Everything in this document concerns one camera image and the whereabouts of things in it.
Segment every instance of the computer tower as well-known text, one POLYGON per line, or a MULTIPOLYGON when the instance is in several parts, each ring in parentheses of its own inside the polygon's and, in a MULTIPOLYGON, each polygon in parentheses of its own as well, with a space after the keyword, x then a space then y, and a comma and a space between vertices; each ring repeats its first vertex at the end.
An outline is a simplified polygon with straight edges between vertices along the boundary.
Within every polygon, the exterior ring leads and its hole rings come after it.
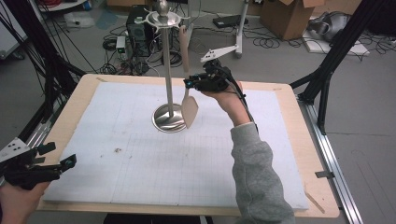
POLYGON ((132 56, 148 57, 150 55, 149 45, 153 39, 153 28, 143 21, 149 14, 147 5, 133 5, 126 21, 126 29, 132 46, 132 56))

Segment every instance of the black metal leg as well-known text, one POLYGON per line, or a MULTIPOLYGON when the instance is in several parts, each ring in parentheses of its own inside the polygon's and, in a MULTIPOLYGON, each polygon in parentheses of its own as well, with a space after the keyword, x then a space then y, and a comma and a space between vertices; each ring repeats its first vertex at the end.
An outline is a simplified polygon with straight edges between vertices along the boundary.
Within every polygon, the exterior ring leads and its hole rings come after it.
POLYGON ((337 41, 334 42, 320 67, 314 73, 290 84, 291 87, 295 89, 309 82, 304 92, 299 94, 300 100, 304 101, 306 104, 312 105, 317 95, 321 92, 318 126, 322 134, 326 134, 324 123, 332 74, 341 61, 347 56, 347 53, 361 36, 361 33, 374 15, 387 2, 388 0, 362 0, 344 28, 344 31, 339 35, 337 41))

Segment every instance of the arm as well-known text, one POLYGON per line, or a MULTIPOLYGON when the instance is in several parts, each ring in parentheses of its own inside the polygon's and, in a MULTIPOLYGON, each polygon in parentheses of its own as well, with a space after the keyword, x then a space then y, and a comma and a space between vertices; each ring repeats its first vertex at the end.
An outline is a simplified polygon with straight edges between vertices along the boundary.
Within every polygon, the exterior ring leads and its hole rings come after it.
POLYGON ((1 224, 24 224, 37 209, 44 190, 50 183, 39 183, 32 190, 21 189, 6 183, 0 187, 1 224))
POLYGON ((237 223, 294 223, 294 213, 284 200, 282 183, 272 167, 273 152, 257 133, 236 94, 204 92, 215 98, 233 121, 233 178, 241 212, 237 223))

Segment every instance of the hand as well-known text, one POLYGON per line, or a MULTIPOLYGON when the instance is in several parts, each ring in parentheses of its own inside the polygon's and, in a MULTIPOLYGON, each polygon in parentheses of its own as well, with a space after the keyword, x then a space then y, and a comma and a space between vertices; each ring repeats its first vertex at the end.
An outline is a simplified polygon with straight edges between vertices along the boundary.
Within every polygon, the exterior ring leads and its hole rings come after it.
POLYGON ((26 223, 37 209, 38 202, 50 182, 39 183, 32 190, 14 187, 6 183, 0 188, 0 204, 3 211, 1 224, 26 223))
MULTIPOLYGON (((241 82, 237 81, 237 83, 239 88, 242 90, 241 82)), ((248 112, 231 86, 229 86, 224 91, 203 91, 202 94, 212 97, 218 101, 219 106, 225 112, 227 112, 228 116, 233 121, 233 126, 236 127, 238 125, 250 122, 248 112)))

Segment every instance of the cardboard box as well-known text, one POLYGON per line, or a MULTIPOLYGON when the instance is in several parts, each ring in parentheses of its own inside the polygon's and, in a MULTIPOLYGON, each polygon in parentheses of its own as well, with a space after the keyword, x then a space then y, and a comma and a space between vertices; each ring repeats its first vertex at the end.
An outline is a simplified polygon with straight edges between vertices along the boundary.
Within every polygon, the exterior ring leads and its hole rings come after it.
POLYGON ((247 14, 251 16, 259 16, 262 11, 262 5, 253 4, 254 0, 248 1, 247 14))
POLYGON ((280 39, 300 38, 314 8, 324 5, 324 2, 325 0, 265 1, 260 22, 280 39))

